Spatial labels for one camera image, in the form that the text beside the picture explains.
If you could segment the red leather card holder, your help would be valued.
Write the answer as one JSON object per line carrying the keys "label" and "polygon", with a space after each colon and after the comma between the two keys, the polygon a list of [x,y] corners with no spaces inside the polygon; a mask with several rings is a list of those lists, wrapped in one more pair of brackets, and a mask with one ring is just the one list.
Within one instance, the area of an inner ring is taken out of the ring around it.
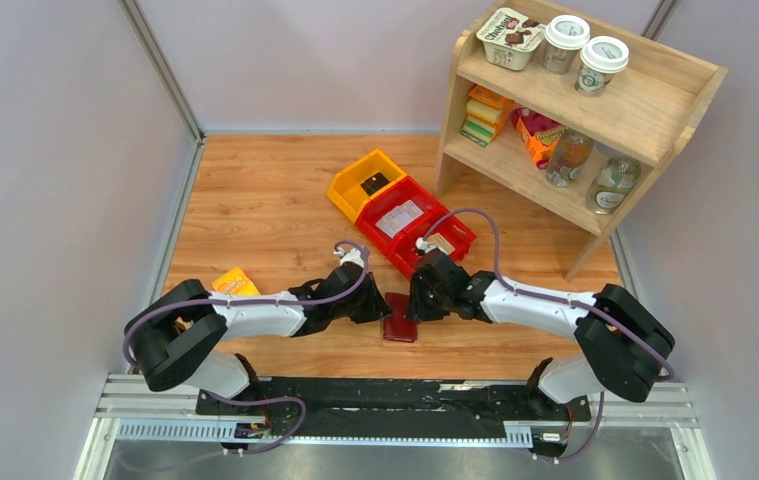
{"label": "red leather card holder", "polygon": [[418,339],[417,323],[408,318],[409,296],[402,293],[387,292],[385,301],[392,309],[392,314],[383,319],[382,338],[385,341],[414,343]]}

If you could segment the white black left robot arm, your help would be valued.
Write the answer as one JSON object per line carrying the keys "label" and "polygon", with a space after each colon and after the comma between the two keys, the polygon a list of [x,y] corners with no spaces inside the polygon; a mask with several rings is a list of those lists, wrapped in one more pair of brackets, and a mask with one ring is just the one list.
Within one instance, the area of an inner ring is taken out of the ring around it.
{"label": "white black left robot arm", "polygon": [[151,391],[192,386],[245,415],[259,405],[261,389],[243,357],[217,351],[220,342],[302,337],[323,332],[338,319],[362,324],[392,313],[372,274],[350,261],[323,279],[268,295],[227,295],[189,279],[127,323],[123,349]]}

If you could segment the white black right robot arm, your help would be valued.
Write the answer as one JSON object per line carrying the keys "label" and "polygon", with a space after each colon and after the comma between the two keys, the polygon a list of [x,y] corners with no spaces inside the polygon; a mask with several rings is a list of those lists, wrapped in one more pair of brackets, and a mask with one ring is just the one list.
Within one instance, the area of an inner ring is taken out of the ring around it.
{"label": "white black right robot arm", "polygon": [[536,417],[553,417],[573,399],[610,391],[644,402],[670,377],[673,335],[628,290],[599,292],[534,287],[495,272],[467,273],[439,249],[422,251],[410,281],[407,315],[417,321],[455,314],[489,324],[521,325],[571,339],[580,352],[545,359],[527,383],[525,403]]}

